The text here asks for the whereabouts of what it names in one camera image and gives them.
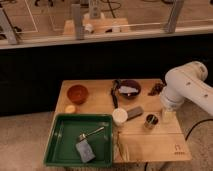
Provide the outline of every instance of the black cabinet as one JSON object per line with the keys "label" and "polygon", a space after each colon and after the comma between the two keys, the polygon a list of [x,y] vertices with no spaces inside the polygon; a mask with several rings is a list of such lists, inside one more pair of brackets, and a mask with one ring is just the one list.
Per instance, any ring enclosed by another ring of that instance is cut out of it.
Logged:
{"label": "black cabinet", "polygon": [[67,79],[157,78],[193,60],[213,83],[213,35],[0,50],[0,115],[54,110]]}

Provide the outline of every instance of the green tray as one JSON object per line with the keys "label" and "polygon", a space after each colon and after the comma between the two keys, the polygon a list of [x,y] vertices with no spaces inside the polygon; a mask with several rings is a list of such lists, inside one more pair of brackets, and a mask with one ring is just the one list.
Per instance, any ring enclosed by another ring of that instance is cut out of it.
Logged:
{"label": "green tray", "polygon": [[[76,138],[104,126],[87,138],[95,159],[82,163]],[[109,167],[113,161],[112,116],[100,114],[60,114],[56,117],[46,149],[44,164],[62,167]]]}

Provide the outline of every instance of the metal frame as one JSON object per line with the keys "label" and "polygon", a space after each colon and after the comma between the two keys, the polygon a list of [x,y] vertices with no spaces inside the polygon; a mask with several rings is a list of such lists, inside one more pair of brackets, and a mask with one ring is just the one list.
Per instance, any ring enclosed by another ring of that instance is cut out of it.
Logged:
{"label": "metal frame", "polygon": [[11,45],[17,45],[18,39],[16,36],[15,31],[13,30],[13,26],[10,23],[7,14],[5,13],[4,9],[0,7],[0,26],[3,29],[3,32],[8,40],[8,43]]}
{"label": "metal frame", "polygon": [[84,39],[84,26],[83,26],[83,16],[81,14],[81,5],[72,4],[72,17],[75,28],[75,37],[77,40]]}
{"label": "metal frame", "polygon": [[166,33],[174,33],[177,25],[177,20],[183,7],[184,0],[174,0],[172,11],[170,13],[168,23],[165,25]]}

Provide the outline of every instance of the wooden table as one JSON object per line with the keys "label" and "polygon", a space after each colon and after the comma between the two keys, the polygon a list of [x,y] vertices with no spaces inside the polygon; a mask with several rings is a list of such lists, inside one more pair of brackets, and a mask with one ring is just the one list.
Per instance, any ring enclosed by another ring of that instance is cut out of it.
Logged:
{"label": "wooden table", "polygon": [[[154,162],[154,161],[184,161],[190,160],[191,154],[185,142],[183,133],[176,116],[165,124],[161,119],[162,104],[159,96],[148,96],[155,83],[160,79],[138,79],[142,91],[135,99],[128,100],[118,97],[119,107],[126,110],[141,106],[144,114],[125,123],[122,128],[116,128],[114,139],[119,132],[119,150],[114,150],[114,162]],[[82,114],[111,114],[114,110],[110,89],[112,80],[73,80],[64,81],[61,86],[55,116],[64,113],[67,105],[72,104],[67,98],[67,90],[75,85],[82,84],[88,88],[87,101],[77,106],[77,113]],[[151,131],[143,128],[148,114],[156,114],[159,123]]]}
{"label": "wooden table", "polygon": [[[105,18],[105,19],[84,19],[83,25],[92,24],[94,27],[93,34],[105,34],[105,31],[112,28],[113,23],[121,27],[121,32],[130,32],[129,23],[126,18]],[[73,20],[67,20],[64,25],[63,35],[74,35]]]}

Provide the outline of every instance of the metal cup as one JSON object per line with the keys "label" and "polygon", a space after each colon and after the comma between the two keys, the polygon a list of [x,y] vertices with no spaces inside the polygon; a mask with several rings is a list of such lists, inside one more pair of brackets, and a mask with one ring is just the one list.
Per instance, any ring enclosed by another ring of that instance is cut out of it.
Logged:
{"label": "metal cup", "polygon": [[154,126],[158,123],[158,118],[157,116],[153,115],[153,114],[149,114],[146,117],[146,121],[144,123],[145,128],[147,129],[153,129]]}

